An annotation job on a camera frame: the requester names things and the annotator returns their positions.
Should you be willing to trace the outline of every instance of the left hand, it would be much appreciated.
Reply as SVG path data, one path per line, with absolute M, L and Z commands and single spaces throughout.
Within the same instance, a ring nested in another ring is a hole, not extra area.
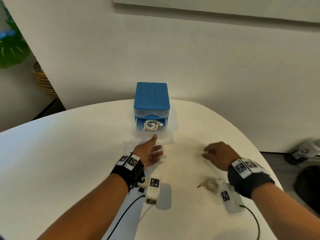
M 149 141 L 137 145 L 132 152 L 134 155 L 140 157 L 140 161 L 144 165 L 144 170 L 160 161 L 160 156 L 163 155 L 162 151 L 151 154 L 152 152 L 162 148 L 162 145 L 154 146 L 156 144 L 157 137 L 157 135 L 153 135 Z

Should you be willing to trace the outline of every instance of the wicker basket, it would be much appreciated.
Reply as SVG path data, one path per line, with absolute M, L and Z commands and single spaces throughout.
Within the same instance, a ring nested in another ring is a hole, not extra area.
M 55 92 L 54 88 L 52 87 L 51 83 L 49 82 L 47 76 L 43 72 L 38 62 L 36 62 L 33 65 L 32 74 L 34 78 L 37 80 L 37 83 L 43 92 L 52 97 L 58 98 L 57 93 Z

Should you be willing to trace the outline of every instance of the coiled white cable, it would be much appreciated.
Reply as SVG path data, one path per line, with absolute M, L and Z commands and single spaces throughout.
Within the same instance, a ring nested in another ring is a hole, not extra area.
M 197 188 L 200 188 L 201 186 L 204 186 L 207 190 L 211 191 L 215 195 L 218 195 L 219 193 L 219 183 L 215 177 L 206 177 L 204 181 L 197 186 Z
M 145 131 L 156 131 L 159 126 L 163 126 L 163 124 L 156 120 L 146 120 L 142 125 L 140 125 L 140 128 Z

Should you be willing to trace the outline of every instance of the black wrist strap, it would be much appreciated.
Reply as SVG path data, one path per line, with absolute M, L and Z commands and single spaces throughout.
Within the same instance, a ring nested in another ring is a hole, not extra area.
M 140 161 L 140 158 L 131 153 L 129 156 L 122 156 L 111 173 L 118 174 L 124 179 L 129 192 L 131 189 L 137 187 L 137 182 L 140 181 L 142 177 L 145 177 L 143 168 L 144 165 Z
M 250 159 L 238 159 L 230 164 L 228 179 L 236 192 L 249 199 L 255 188 L 265 183 L 275 183 L 262 166 Z

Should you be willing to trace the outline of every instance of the right hand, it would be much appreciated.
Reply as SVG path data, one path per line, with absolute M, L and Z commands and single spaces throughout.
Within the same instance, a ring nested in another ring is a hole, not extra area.
M 223 171 L 228 171 L 230 164 L 241 158 L 230 145 L 222 141 L 207 145 L 203 151 L 202 157 Z

